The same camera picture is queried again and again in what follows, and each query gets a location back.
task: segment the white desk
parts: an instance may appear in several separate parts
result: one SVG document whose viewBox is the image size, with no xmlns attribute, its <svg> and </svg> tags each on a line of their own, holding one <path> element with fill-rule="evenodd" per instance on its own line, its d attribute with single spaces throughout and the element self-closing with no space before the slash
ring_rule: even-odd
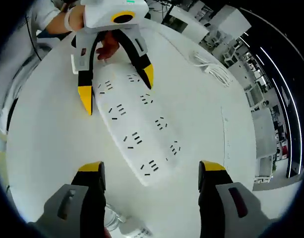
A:
<svg viewBox="0 0 304 238">
<path fill-rule="evenodd" d="M 222 87 L 147 27 L 161 31 L 186 56 L 197 50 L 213 58 L 185 36 L 149 20 L 141 26 L 155 69 L 153 90 L 158 91 L 169 115 L 180 125 L 185 160 L 164 183 L 141 185 L 96 106 L 90 117 L 81 104 L 77 76 L 70 65 L 70 35 L 28 79 L 10 125 L 6 153 L 9 184 L 26 221 L 39 218 L 46 200 L 63 184 L 71 183 L 80 166 L 100 160 L 106 167 L 106 199 L 119 211 L 143 220 L 159 238 L 199 237 L 198 163 L 226 163 L 221 105 L 232 109 L 228 111 L 228 123 L 233 129 L 229 140 L 235 147 L 227 166 L 229 174 L 234 181 L 253 188 L 254 126 L 241 86 L 234 79 L 230 88 Z M 110 61 L 120 60 L 128 61 L 122 49 Z"/>
<path fill-rule="evenodd" d="M 209 33 L 209 30 L 197 21 L 192 14 L 180 7 L 174 6 L 170 15 L 187 24 L 182 34 L 197 44 Z"/>
<path fill-rule="evenodd" d="M 228 68 L 232 75 L 237 79 L 243 89 L 247 89 L 250 85 L 254 84 L 254 75 L 252 72 L 248 72 L 245 65 L 240 61 L 239 57 L 236 56 L 238 61 Z"/>
</svg>

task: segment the led light strip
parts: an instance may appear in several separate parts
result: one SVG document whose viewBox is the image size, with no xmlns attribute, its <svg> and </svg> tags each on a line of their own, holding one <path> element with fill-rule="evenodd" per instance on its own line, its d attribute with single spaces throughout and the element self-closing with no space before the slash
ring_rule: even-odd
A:
<svg viewBox="0 0 304 238">
<path fill-rule="evenodd" d="M 261 50 L 266 54 L 266 56 L 269 58 L 269 60 L 273 63 L 274 67 L 276 68 L 276 70 L 279 72 L 282 80 L 284 81 L 284 84 L 285 86 L 287 87 L 287 90 L 289 91 L 289 94 L 291 96 L 291 99 L 292 99 L 292 102 L 293 102 L 293 105 L 294 105 L 294 109 L 295 109 L 295 112 L 296 112 L 296 117 L 297 117 L 297 122 L 298 122 L 298 125 L 299 125 L 299 131 L 300 131 L 300 145 L 301 145 L 301 154 L 300 154 L 300 166 L 299 166 L 299 174 L 301 173 L 301 166 L 302 166 L 302 156 L 303 156 L 303 144 L 302 144 L 302 129 L 301 129 L 301 122 L 300 122 L 300 117 L 299 117 L 299 114 L 298 114 L 298 111 L 297 111 L 297 107 L 296 107 L 296 104 L 295 104 L 295 101 L 294 101 L 294 98 L 292 96 L 292 93 L 282 75 L 282 73 L 280 72 L 279 68 L 276 66 L 276 64 L 274 63 L 274 61 L 271 59 L 271 57 L 267 54 L 267 52 L 265 52 L 265 50 L 260 47 Z M 292 137 L 291 137 L 291 163 L 292 163 Z"/>
<path fill-rule="evenodd" d="M 261 63 L 262 63 L 263 65 L 265 65 L 258 55 L 256 55 L 256 57 L 261 61 Z"/>
<path fill-rule="evenodd" d="M 247 43 L 247 42 L 245 42 L 245 40 L 244 39 L 242 39 L 242 37 L 241 36 L 239 36 L 239 38 L 248 46 L 248 47 L 250 47 L 249 46 L 249 44 Z"/>
<path fill-rule="evenodd" d="M 290 126 L 290 122 L 289 122 L 289 117 L 288 117 L 288 114 L 287 114 L 287 111 L 286 111 L 286 107 L 285 107 L 285 102 L 282 98 L 282 95 L 281 95 L 281 92 L 279 90 L 279 88 L 277 87 L 275 81 L 274 81 L 274 78 L 272 78 L 273 82 L 274 82 L 274 85 L 280 95 L 280 98 L 282 100 L 282 103 L 283 103 L 283 107 L 284 107 L 284 111 L 285 111 L 285 114 L 286 114 L 286 118 L 287 118 L 287 123 L 288 123 L 288 126 L 289 126 L 289 134 L 290 134 L 290 144 L 291 144 L 291 159 L 290 159 L 290 171 L 289 171 L 289 177 L 291 176 L 291 167 L 292 167 L 292 135 L 291 135 L 291 126 Z"/>
</svg>

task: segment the chair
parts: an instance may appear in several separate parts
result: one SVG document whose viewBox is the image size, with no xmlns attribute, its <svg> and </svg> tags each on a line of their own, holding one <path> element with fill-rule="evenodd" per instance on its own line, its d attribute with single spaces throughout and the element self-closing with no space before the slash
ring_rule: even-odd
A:
<svg viewBox="0 0 304 238">
<path fill-rule="evenodd" d="M 236 48 L 231 46 L 228 52 L 222 54 L 224 59 L 231 59 L 232 56 L 236 53 Z"/>
<path fill-rule="evenodd" d="M 217 31 L 216 36 L 214 36 L 212 39 L 212 42 L 215 46 L 219 45 L 222 42 L 222 34 L 220 31 Z"/>
<path fill-rule="evenodd" d="M 264 102 L 264 97 L 258 84 L 255 84 L 250 89 L 246 90 L 245 95 L 251 110 L 260 106 Z"/>
</svg>

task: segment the white power strip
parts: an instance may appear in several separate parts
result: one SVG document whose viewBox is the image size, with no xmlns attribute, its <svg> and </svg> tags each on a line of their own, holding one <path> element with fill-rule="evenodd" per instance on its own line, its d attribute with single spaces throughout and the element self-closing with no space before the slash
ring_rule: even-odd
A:
<svg viewBox="0 0 304 238">
<path fill-rule="evenodd" d="M 155 92 L 129 63 L 102 67 L 93 79 L 95 101 L 116 145 L 145 186 L 174 172 L 182 145 Z"/>
</svg>

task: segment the white sleeve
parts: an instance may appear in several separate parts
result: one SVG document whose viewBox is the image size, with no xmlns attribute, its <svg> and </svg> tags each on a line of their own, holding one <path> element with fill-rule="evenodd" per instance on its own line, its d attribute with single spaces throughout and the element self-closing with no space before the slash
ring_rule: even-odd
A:
<svg viewBox="0 0 304 238">
<path fill-rule="evenodd" d="M 51 0 L 36 0 L 34 12 L 37 29 L 42 31 L 60 13 L 60 10 Z"/>
</svg>

